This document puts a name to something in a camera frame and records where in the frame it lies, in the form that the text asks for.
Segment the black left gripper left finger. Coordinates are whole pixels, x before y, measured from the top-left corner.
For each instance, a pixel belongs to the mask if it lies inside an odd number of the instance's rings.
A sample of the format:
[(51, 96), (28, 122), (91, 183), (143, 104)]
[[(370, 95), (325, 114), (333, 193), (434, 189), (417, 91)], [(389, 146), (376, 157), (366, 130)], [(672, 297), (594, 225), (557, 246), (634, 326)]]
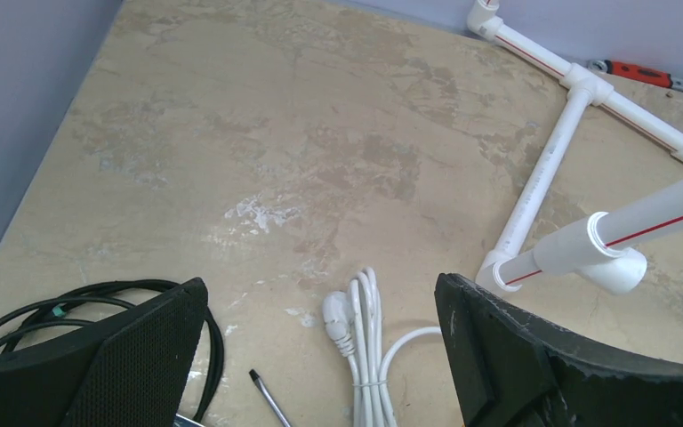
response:
[(201, 330), (201, 278), (115, 281), (0, 317), (0, 426), (172, 426)]

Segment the white PVC pipe frame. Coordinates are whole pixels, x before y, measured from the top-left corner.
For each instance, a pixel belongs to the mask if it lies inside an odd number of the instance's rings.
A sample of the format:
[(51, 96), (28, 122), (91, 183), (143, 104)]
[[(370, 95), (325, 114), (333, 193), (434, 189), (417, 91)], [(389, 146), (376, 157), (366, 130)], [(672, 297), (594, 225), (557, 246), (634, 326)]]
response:
[(505, 296), (541, 274), (575, 274), (610, 294), (626, 294), (645, 277), (647, 258), (637, 244), (683, 230), (683, 180), (611, 213), (596, 212), (545, 236), (523, 252), (566, 150), (589, 106), (601, 106), (652, 138), (683, 163), (683, 133), (618, 93), (578, 64), (507, 26), (499, 2), (477, 1), (467, 17), (470, 31), (495, 42), (558, 79), (567, 102), (494, 247), (476, 277), (479, 286)]

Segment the yellow black handled screwdriver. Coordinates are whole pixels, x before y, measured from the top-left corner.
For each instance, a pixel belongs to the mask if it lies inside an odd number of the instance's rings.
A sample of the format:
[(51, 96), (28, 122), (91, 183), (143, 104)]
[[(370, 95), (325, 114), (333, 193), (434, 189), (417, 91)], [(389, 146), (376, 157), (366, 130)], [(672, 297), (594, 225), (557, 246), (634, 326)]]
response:
[(251, 377), (253, 384), (259, 390), (261, 395), (264, 397), (264, 399), (266, 400), (267, 404), (269, 405), (271, 411), (277, 417), (277, 419), (279, 420), (281, 425), (283, 427), (291, 427), (291, 423), (289, 422), (287, 416), (285, 415), (283, 410), (279, 407), (279, 404), (274, 399), (274, 397), (271, 395), (267, 385), (262, 380), (262, 378), (258, 374), (258, 372), (255, 369), (251, 369), (249, 371), (249, 375)]

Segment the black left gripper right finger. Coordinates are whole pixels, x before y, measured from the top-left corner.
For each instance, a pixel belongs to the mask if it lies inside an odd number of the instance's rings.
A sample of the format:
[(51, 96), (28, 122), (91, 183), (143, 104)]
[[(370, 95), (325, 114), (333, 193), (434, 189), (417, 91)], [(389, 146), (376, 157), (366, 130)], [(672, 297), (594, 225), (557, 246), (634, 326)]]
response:
[(468, 426), (683, 426), (683, 364), (621, 350), (441, 274), (435, 303)]

